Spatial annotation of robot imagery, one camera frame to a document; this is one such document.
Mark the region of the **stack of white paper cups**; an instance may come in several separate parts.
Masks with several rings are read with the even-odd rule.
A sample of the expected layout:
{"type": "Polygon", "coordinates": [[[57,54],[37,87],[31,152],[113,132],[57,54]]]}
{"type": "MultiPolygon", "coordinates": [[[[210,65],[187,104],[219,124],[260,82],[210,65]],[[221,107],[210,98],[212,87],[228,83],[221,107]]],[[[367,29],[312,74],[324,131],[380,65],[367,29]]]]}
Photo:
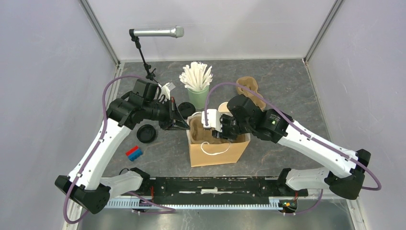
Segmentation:
{"type": "Polygon", "coordinates": [[[227,108],[228,102],[223,102],[219,105],[218,111],[221,113],[230,113],[229,109],[227,108]]]}

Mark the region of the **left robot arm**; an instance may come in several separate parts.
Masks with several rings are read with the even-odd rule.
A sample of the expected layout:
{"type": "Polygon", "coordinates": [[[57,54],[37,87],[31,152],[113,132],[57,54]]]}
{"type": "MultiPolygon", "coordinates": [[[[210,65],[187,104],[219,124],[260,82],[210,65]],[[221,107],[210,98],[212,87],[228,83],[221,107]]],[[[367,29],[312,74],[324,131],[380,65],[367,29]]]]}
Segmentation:
{"type": "Polygon", "coordinates": [[[145,195],[150,190],[147,175],[140,170],[130,170],[115,177],[103,173],[122,141],[143,120],[158,121],[163,130],[188,130],[173,97],[164,103],[157,99],[158,84],[137,78],[132,91],[106,105],[102,96],[103,122],[89,149],[68,174],[60,175],[55,185],[65,195],[92,214],[99,213],[119,195],[135,191],[145,195]]]}

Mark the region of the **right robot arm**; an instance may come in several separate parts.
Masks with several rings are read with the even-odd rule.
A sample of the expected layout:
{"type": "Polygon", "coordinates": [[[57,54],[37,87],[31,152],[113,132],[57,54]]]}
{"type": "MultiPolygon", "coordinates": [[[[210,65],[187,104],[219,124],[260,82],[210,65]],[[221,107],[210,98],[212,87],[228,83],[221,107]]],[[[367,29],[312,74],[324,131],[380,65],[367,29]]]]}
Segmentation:
{"type": "Polygon", "coordinates": [[[220,116],[221,130],[213,131],[213,137],[234,141],[239,135],[251,133],[258,139],[294,149],[322,165],[310,170],[283,169],[276,183],[281,195],[288,196],[294,190],[329,189],[349,200],[359,196],[370,152],[337,146],[306,130],[287,114],[281,116],[274,109],[261,110],[242,94],[233,97],[227,108],[231,114],[220,116]]]}

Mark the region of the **brown paper bag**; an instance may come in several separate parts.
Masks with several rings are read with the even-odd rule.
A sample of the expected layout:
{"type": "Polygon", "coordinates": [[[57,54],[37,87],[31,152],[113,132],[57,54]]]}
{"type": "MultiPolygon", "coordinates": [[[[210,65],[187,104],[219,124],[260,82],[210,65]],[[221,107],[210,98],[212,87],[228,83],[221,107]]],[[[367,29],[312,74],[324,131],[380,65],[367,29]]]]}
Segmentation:
{"type": "MultiPolygon", "coordinates": [[[[201,117],[201,113],[196,112],[192,115],[192,117],[194,116],[201,117]]],[[[192,167],[236,163],[251,141],[250,134],[242,134],[234,140],[234,143],[209,144],[203,142],[202,144],[192,145],[190,144],[189,130],[186,131],[186,134],[192,167]]]]}

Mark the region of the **black plastic cup lid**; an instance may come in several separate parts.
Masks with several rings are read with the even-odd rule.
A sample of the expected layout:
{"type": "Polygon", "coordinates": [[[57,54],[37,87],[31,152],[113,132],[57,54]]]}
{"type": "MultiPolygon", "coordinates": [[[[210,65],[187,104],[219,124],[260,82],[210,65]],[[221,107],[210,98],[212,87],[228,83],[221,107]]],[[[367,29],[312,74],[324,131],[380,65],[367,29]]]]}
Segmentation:
{"type": "Polygon", "coordinates": [[[183,119],[187,120],[189,116],[192,116],[196,112],[195,106],[190,102],[183,102],[178,105],[178,110],[183,119]]]}

